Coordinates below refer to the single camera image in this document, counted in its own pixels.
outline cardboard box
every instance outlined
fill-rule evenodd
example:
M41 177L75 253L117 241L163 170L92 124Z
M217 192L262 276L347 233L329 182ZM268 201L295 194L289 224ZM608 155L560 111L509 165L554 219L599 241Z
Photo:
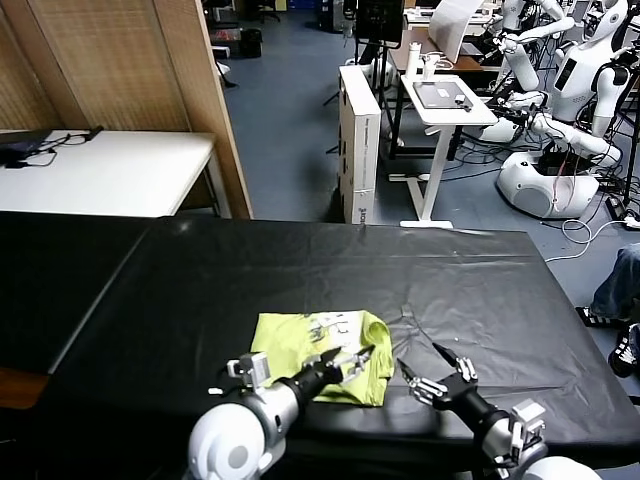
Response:
M359 66L340 67L339 101L338 183L345 222L370 224L381 111Z

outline person's leg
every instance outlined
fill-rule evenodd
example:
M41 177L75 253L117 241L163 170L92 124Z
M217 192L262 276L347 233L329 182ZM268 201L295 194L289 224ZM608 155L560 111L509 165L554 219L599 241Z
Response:
M610 319L628 318L636 297L640 297L640 243L618 251L613 271L593 295L590 310Z

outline white cable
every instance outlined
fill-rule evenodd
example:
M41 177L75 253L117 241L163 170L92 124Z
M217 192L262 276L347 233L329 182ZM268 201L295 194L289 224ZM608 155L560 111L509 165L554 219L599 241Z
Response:
M589 238L586 240L576 240L575 238L571 238L566 230L565 227L568 223L578 223L580 224L580 226L582 228L586 228L587 232L589 232ZM600 232L605 228L608 227L609 225L612 225L614 223L626 223L624 220L613 220L611 222L607 222L604 225L602 225L595 233L595 235L591 234L591 228L589 228L589 225L587 225L586 223L584 223L582 220L574 220L574 219L569 219L569 220L565 220L564 222L562 222L562 234L566 237L567 240L569 240L572 243L576 243L578 245L584 245L584 249L582 249L582 251L576 255L567 255L564 257L553 257L553 258L549 258L547 260L545 260L545 262L549 263L549 262L555 262L556 260L571 260L573 258L578 258L581 257L582 255L584 255L586 253L586 251L589 249L589 247L591 246L591 242L593 242L596 237L598 235L600 235Z
M453 63L446 58L446 55L443 52L438 52L438 51L427 52L427 53L421 54L420 56L423 57L425 60L431 56L437 57L438 60L435 63L436 70L453 70L453 67L454 67Z

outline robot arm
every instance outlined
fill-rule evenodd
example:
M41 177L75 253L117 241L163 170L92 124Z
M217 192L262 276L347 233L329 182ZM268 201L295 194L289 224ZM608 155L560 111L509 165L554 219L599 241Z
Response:
M478 393L478 376L471 360L461 358L437 343L433 346L456 372L434 382L418 377L399 360L411 394L436 410L455 413L473 432L474 444L480 446L498 478L601 480L585 465L568 458L546 457L547 447L542 438L545 409L542 406L526 400L507 413L490 405Z
M578 42L576 42L574 40L569 40L568 42L565 42L562 45L560 45L560 48L556 49L555 61L556 61L556 66L557 67L562 66L562 62L564 62L564 57L567 54L567 51L571 47L576 46L577 44L578 44Z
M271 376L265 353L227 363L240 378L239 395L205 413L189 439L189 470L198 480L256 479L284 454L285 437L304 407L327 385L346 383L364 370L373 346L355 355L340 348L311 357L300 372L264 387ZM345 374L343 366L352 364Z
M553 22L542 25L540 27L532 28L522 33L518 40L523 43L530 41L536 41L539 38L548 37L556 33L566 32L574 27L575 22L573 18L567 17L562 10L562 7L558 5L556 0L536 0L536 3L540 5L540 8L544 10L551 18Z
M540 38L548 37L549 35L566 32L575 25L573 18L565 16L562 8L555 0L535 0L535 3L549 14L554 21L547 25L527 30L520 35L508 33L502 39L499 46L515 77L518 79L520 86L526 92L538 88L540 80L533 65L531 65L529 55L525 51L524 45L535 42Z
M615 117L618 100L629 82L629 71L621 66L605 68L596 82L598 100L593 112L591 131L594 136L602 138Z
M548 113L538 113L531 122L531 130L547 135L555 143L566 150L571 146L581 157L597 157L598 166L610 167L620 160L620 150L607 142L604 138L596 137L582 130L578 130L566 123L553 120Z

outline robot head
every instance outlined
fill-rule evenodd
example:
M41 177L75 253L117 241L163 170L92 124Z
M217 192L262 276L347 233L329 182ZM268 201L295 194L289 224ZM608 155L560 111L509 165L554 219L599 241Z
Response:
M597 42L613 35L622 25L628 9L627 0L591 0L582 18L582 40Z

